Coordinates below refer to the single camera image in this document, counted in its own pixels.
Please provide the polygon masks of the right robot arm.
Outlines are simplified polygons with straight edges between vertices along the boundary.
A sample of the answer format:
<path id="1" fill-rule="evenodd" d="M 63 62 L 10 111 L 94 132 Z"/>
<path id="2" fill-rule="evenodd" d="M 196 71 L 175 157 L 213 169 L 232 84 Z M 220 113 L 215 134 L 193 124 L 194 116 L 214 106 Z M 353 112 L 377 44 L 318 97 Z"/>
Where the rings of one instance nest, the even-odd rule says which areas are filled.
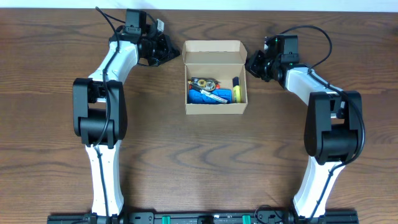
<path id="1" fill-rule="evenodd" d="M 307 168 L 289 223 L 326 223 L 326 201 L 341 171 L 361 154 L 365 141 L 361 95 L 344 91 L 300 62 L 297 35 L 277 34 L 264 40 L 264 50 L 247 59 L 246 70 L 265 82 L 274 80 L 307 106 L 304 146 Z"/>

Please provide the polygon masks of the black whiteboard marker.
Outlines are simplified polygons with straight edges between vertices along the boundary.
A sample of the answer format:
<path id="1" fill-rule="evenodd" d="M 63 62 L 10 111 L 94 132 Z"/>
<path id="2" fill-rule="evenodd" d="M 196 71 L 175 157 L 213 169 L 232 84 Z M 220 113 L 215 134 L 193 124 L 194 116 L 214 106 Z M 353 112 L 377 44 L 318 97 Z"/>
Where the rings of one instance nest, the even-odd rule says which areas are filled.
<path id="1" fill-rule="evenodd" d="M 229 104 L 229 103 L 227 103 L 227 100 L 225 100 L 225 99 L 223 99 L 223 98 L 221 98 L 221 97 L 219 97 L 217 95 L 214 95 L 212 93 L 212 91 L 206 91 L 204 89 L 201 89 L 199 86 L 196 86 L 196 85 L 190 86 L 189 90 L 199 91 L 201 94 L 204 94 L 204 95 L 206 95 L 206 96 L 208 96 L 208 97 L 210 97 L 210 98 L 212 98 L 212 99 L 214 99 L 216 101 L 221 102 L 221 104 Z"/>

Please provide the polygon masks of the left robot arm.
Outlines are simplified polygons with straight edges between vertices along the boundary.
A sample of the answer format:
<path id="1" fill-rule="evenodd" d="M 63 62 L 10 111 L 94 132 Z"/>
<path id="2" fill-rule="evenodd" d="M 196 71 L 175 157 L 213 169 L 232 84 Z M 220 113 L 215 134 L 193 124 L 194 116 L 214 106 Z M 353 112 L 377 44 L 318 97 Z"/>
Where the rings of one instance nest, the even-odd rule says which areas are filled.
<path id="1" fill-rule="evenodd" d="M 146 66 L 158 67 L 180 55 L 164 33 L 164 22 L 145 11 L 127 9 L 125 20 L 111 29 L 101 65 L 73 82 L 73 128 L 85 146 L 93 181 L 91 223 L 121 221 L 119 150 L 127 131 L 127 76 L 142 59 Z"/>

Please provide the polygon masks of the blue plastic staple remover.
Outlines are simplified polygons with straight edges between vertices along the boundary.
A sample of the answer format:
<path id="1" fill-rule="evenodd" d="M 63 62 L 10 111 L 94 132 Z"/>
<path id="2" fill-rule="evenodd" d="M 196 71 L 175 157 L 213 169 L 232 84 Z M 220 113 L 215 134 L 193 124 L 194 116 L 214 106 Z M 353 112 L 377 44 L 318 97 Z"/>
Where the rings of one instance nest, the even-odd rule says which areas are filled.
<path id="1" fill-rule="evenodd" d="M 214 95 L 217 95 L 225 100 L 227 103 L 232 102 L 232 91 L 229 89 L 216 89 L 212 91 Z M 188 92 L 188 103 L 191 104 L 208 104 L 208 105 L 217 105 L 221 104 L 221 102 L 216 101 L 204 94 L 201 94 L 199 91 L 196 90 L 189 90 Z"/>

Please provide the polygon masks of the yellow highlighter pen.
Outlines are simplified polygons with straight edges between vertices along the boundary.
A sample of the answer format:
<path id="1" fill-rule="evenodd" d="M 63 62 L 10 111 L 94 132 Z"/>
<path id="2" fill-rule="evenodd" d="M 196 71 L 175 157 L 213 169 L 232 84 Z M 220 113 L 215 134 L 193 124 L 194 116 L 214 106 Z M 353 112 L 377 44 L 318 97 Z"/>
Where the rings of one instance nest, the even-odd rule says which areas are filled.
<path id="1" fill-rule="evenodd" d="M 234 98 L 234 103 L 241 102 L 241 88 L 239 84 L 239 77 L 233 78 L 233 98 Z"/>

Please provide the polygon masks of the correction tape dispenser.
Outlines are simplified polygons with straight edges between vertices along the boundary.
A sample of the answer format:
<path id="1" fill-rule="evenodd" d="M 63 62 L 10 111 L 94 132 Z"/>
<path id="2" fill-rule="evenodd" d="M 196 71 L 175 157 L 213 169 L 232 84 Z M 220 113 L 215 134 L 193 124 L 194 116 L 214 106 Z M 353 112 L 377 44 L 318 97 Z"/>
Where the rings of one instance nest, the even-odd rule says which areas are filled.
<path id="1" fill-rule="evenodd" d="M 206 91 L 214 91 L 217 89 L 219 85 L 219 81 L 214 78 L 197 78 L 192 77 L 189 81 L 189 84 L 199 86 L 200 88 Z"/>

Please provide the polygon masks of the brown cardboard box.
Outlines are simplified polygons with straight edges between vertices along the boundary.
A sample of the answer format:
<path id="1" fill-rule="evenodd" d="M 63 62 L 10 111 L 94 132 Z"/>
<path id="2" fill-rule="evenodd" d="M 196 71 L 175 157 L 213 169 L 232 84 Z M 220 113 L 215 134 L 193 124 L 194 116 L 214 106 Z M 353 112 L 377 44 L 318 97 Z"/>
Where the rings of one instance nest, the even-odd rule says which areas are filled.
<path id="1" fill-rule="evenodd" d="M 186 114 L 243 114 L 248 105 L 246 69 L 247 51 L 239 40 L 187 40 L 184 42 L 185 112 Z M 225 90 L 233 90 L 233 78 L 239 79 L 239 103 L 208 104 L 190 101 L 192 78 L 213 78 Z"/>

